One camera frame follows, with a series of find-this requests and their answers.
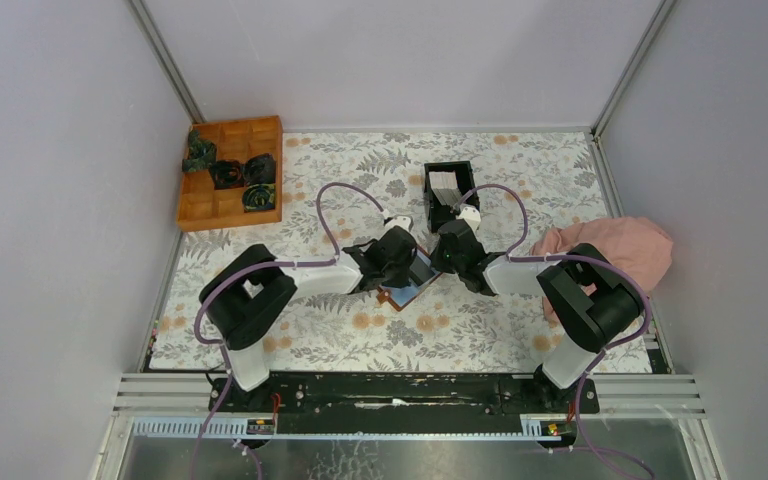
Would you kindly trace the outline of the brown leather card holder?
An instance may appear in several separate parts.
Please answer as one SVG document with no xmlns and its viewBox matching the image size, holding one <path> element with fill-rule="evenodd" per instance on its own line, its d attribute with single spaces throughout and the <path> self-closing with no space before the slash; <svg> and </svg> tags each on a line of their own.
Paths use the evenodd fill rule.
<svg viewBox="0 0 768 480">
<path fill-rule="evenodd" d="M 380 286 L 376 300 L 379 304 L 387 304 L 395 311 L 401 312 L 440 276 L 441 272 L 432 267 L 429 254 L 418 248 L 408 271 L 408 285 L 400 288 Z"/>
</svg>

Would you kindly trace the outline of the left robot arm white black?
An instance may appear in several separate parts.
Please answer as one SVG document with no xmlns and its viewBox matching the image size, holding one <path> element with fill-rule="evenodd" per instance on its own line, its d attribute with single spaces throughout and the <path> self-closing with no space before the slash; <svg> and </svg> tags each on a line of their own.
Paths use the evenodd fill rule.
<svg viewBox="0 0 768 480">
<path fill-rule="evenodd" d="M 416 240 L 399 226 L 328 260 L 280 259 L 265 245 L 253 245 L 203 288 L 194 332 L 201 332 L 205 319 L 219 331 L 234 382 L 232 398 L 245 410 L 259 410 L 269 401 L 271 388 L 263 338 L 291 301 L 404 287 L 418 252 Z"/>
</svg>

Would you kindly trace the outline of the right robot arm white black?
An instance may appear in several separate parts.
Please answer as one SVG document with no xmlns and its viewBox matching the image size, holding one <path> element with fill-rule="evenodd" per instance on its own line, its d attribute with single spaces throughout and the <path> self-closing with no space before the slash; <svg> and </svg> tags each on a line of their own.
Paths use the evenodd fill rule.
<svg viewBox="0 0 768 480">
<path fill-rule="evenodd" d="M 438 229 L 434 269 L 455 274 L 476 294 L 530 295 L 548 300 L 564 337 L 535 371 L 535 402 L 557 412 L 573 398 L 573 385 L 591 371 L 638 317 L 651 321 L 648 297 L 633 279 L 594 246 L 564 254 L 510 257 L 487 252 L 473 228 L 454 220 Z"/>
</svg>

